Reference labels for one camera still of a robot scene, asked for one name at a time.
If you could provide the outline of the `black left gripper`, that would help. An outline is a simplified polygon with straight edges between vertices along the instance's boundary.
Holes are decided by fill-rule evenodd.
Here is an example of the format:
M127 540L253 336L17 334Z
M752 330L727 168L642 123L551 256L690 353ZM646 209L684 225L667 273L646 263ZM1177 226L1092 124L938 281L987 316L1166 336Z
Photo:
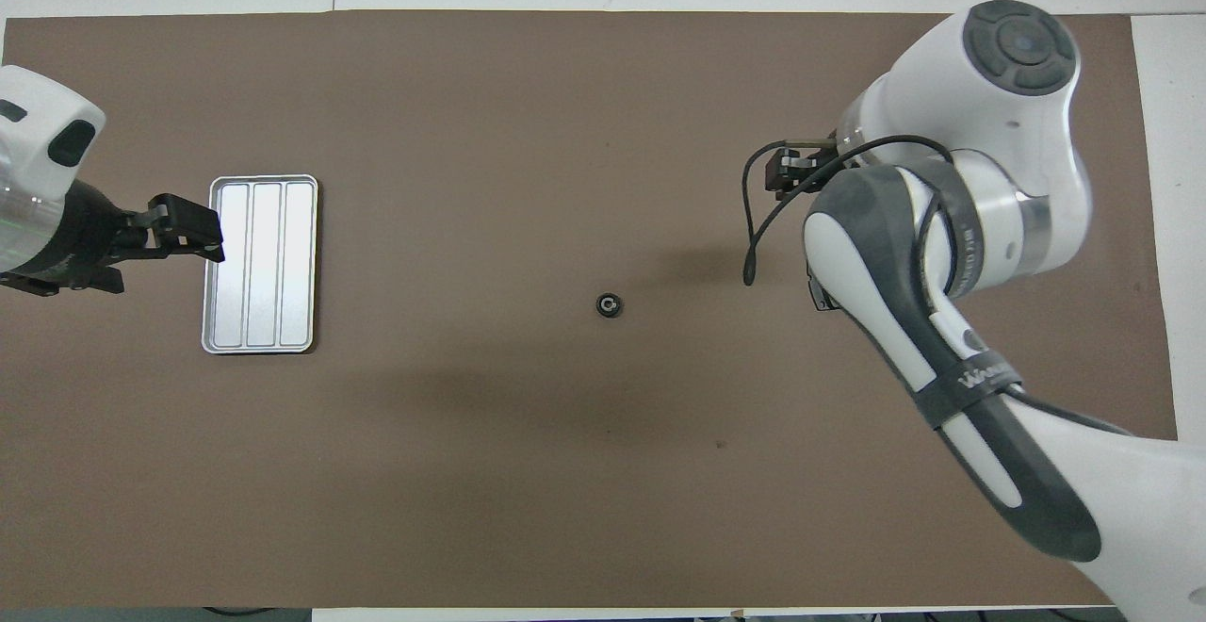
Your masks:
M123 274L116 269L121 262L170 256L198 256L212 264L227 260L213 209L163 193L151 198L148 210L154 215L156 248L147 247L148 231L130 222L133 211L117 209L98 188L74 180L48 243L33 260L5 270L1 286L34 297L55 297L62 288L122 294Z

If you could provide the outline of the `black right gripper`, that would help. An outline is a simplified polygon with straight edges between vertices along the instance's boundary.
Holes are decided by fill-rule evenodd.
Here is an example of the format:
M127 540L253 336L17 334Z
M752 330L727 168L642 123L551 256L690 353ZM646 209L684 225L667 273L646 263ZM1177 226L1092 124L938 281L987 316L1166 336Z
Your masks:
M774 149L765 162L765 189L774 193L775 200L784 200L789 192L816 178L822 168L839 157L835 148L818 148L810 156L803 156L803 149L809 148Z

